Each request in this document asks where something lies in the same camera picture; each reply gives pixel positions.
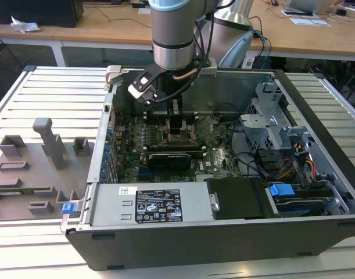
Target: robotic arm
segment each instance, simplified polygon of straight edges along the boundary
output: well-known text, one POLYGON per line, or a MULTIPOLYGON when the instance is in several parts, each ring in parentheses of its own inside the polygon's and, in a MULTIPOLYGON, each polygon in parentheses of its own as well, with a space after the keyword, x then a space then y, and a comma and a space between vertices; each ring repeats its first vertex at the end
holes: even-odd
MULTIPOLYGON (((252 2, 253 0, 149 0, 155 64, 148 66, 132 82, 128 91, 140 102, 166 102, 172 133, 178 134, 182 126, 181 94, 209 63, 215 23, 229 29, 243 26, 242 19, 248 18, 252 2), (246 15, 243 16, 240 11, 244 11, 246 15), (211 14, 211 22, 206 24, 209 39, 206 40, 205 47, 203 44, 200 46, 203 53, 206 50, 206 55, 195 59, 194 25, 207 13, 211 14)), ((220 35, 225 36, 225 32, 220 30, 220 35)), ((223 41, 219 38, 216 45, 220 50, 223 49, 222 44, 223 41)))

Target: blue clip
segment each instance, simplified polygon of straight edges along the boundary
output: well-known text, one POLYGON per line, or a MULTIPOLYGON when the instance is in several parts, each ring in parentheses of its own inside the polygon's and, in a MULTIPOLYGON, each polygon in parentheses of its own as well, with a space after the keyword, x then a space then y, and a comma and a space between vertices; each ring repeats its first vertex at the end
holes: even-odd
POLYGON ((62 214, 77 214, 78 204, 74 202, 64 203, 61 212, 62 214))
POLYGON ((295 196, 291 184, 273 184, 269 187, 272 196, 295 196))

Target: warning label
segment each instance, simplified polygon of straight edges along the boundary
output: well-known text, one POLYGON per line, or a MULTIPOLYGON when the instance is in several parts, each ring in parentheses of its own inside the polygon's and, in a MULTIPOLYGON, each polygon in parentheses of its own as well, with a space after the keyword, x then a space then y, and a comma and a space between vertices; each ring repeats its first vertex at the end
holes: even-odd
POLYGON ((180 191, 137 191, 135 221, 139 224, 182 222, 180 191))

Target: metal slatted surface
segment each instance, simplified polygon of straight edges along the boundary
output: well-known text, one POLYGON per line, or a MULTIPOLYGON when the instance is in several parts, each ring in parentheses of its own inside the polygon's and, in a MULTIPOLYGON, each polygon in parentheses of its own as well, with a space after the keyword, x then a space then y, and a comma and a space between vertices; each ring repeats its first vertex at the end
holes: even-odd
MULTIPOLYGON (((102 86, 98 88, 74 87, 62 88, 62 81, 42 81, 42 88, 26 87, 26 81, 32 76, 104 76, 104 69, 94 68, 55 68, 38 67, 33 74, 28 74, 21 84, 12 92, 12 97, 6 98, 6 105, 0 106, 0 140, 3 133, 18 133, 26 136, 25 142, 41 142, 41 139, 31 132, 32 122, 36 117, 53 118, 53 130, 60 132, 64 142, 72 141, 74 134, 86 135, 95 139, 95 132, 101 116, 102 107, 94 98, 86 96, 104 96, 102 86), (44 95, 49 96, 78 96, 81 102, 73 98, 65 101, 41 101, 44 95)), ((290 74, 289 77, 297 82, 312 81, 312 75, 290 74)), ((326 88, 308 87, 299 83, 302 94, 307 99, 331 98, 326 88)), ((355 123, 346 109, 341 105, 331 103, 329 109, 322 109, 321 103, 313 106, 317 116, 328 129, 355 129, 355 123)), ((355 162, 355 137, 337 137, 337 142, 351 160, 355 162)), ((68 243, 59 231, 60 220, 34 220, 27 226, 24 221, 13 222, 13 228, 0 223, 0 278, 308 278, 355 279, 355 237, 346 239, 317 257, 299 257, 291 259, 271 259, 238 263, 202 264, 198 266, 164 267, 159 269, 136 269, 97 272, 90 270, 78 252, 68 243)))
MULTIPOLYGON (((311 74, 287 76, 355 165, 355 115, 349 110, 349 104, 328 83, 311 74)), ((294 108, 290 105, 288 109, 296 122, 303 125, 294 108)))
POLYGON ((50 117, 52 131, 64 142, 97 135, 107 91, 101 68, 37 67, 0 113, 0 142, 5 135, 21 135, 26 143, 42 142, 32 126, 37 117, 50 117))

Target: wooden desk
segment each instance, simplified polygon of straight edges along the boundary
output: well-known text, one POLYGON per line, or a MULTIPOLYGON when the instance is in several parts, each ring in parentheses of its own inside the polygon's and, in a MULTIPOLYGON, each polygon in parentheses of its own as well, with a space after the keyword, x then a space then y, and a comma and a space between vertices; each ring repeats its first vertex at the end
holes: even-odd
POLYGON ((138 9, 131 6, 101 8, 101 6, 87 4, 84 7, 84 14, 78 25, 75 28, 59 27, 53 35, 55 40, 151 46, 152 24, 150 15, 140 15, 138 9))
MULTIPOLYGON (((355 22, 332 16, 331 20, 325 19, 331 27, 296 25, 281 13, 283 2, 280 0, 278 7, 272 7, 261 0, 254 1, 250 13, 250 17, 261 18, 264 35, 272 43, 271 56, 355 60, 355 22)), ((355 12, 348 11, 348 16, 355 18, 355 12)), ((254 28, 260 29, 257 19, 251 21, 254 28)), ((261 48, 260 39, 255 39, 248 56, 258 55, 261 48)))
POLYGON ((20 33, 12 29, 8 24, 0 24, 0 37, 4 38, 23 38, 36 40, 52 40, 53 34, 57 31, 58 26, 40 26, 40 31, 20 33))
MULTIPOLYGON (((90 8, 84 8, 83 18, 76 28, 42 26, 42 31, 21 34, 12 30, 9 25, 0 25, 0 37, 8 44, 49 45, 58 66, 66 66, 62 47, 100 48, 103 50, 102 54, 106 48, 152 49, 152 31, 143 26, 151 26, 150 15, 140 15, 138 9, 131 6, 84 6, 90 8)), ((261 18, 264 35, 272 43, 271 56, 355 60, 355 22, 342 23, 341 18, 332 17, 335 22, 327 20, 331 27, 295 25, 281 13, 282 9, 282 5, 272 7, 262 0, 255 0, 250 13, 251 17, 261 18)), ((355 17, 355 12, 348 12, 348 15, 355 17)), ((257 19, 252 22, 255 28, 260 29, 257 19)), ((253 60, 261 47, 261 41, 255 39, 246 61, 253 60)))

